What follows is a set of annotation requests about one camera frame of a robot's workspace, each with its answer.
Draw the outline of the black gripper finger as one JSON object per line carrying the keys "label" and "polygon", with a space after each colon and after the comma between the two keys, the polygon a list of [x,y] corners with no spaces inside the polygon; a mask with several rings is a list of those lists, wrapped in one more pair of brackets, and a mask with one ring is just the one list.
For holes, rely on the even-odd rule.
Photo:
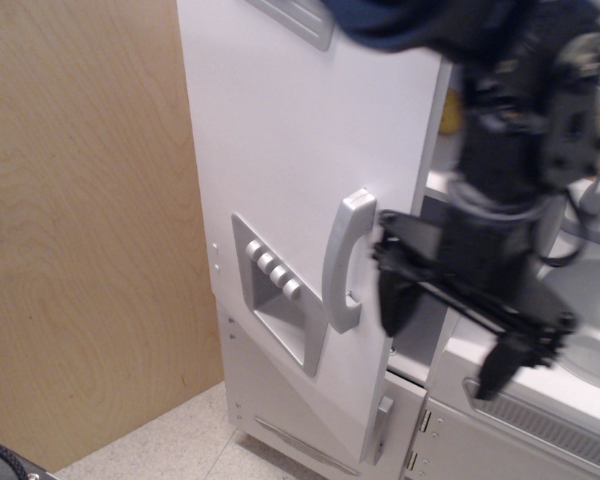
{"label": "black gripper finger", "polygon": [[502,335],[484,360],[474,397],[478,400],[492,400],[520,368],[534,366],[535,352],[525,337]]}
{"label": "black gripper finger", "polygon": [[400,333],[411,321],[423,295],[420,280],[420,276],[410,270],[380,270],[380,316],[387,335]]}

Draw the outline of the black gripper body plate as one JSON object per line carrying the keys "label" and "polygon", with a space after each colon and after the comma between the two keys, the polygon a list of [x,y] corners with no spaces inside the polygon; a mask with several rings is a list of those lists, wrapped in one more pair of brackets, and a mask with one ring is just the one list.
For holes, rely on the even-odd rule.
{"label": "black gripper body plate", "polygon": [[575,262],[579,250],[543,253],[540,232],[548,208],[525,213],[478,214],[445,205],[436,219],[384,210],[377,268],[410,270],[421,278],[423,297],[433,297],[495,334],[527,339],[535,366],[557,358],[578,320],[574,311],[538,277],[542,267]]}

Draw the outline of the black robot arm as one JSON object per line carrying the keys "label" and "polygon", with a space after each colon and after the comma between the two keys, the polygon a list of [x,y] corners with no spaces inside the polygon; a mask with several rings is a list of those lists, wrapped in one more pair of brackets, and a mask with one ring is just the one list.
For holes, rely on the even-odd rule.
{"label": "black robot arm", "polygon": [[353,41],[426,48],[462,71],[466,127],[440,222],[385,210],[374,247],[382,325],[401,331],[432,295],[498,340],[476,397],[494,398],[522,367],[549,365],[574,311],[539,279],[540,232],[570,185],[597,170],[600,9],[589,1],[330,1]]}

